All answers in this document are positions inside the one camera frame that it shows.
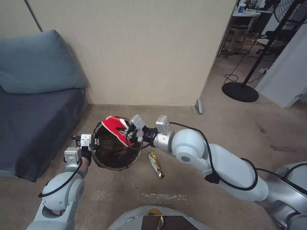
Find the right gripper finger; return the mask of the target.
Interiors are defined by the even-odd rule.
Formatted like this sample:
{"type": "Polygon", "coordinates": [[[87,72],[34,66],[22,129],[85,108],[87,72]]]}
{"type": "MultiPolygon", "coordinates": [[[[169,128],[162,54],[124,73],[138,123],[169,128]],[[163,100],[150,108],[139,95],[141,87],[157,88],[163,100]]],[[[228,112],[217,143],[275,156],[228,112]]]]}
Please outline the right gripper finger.
{"type": "Polygon", "coordinates": [[[142,128],[131,124],[126,130],[125,135],[142,135],[142,128]]]}
{"type": "Polygon", "coordinates": [[[126,133],[126,144],[141,144],[142,141],[137,137],[136,133],[126,133]]]}

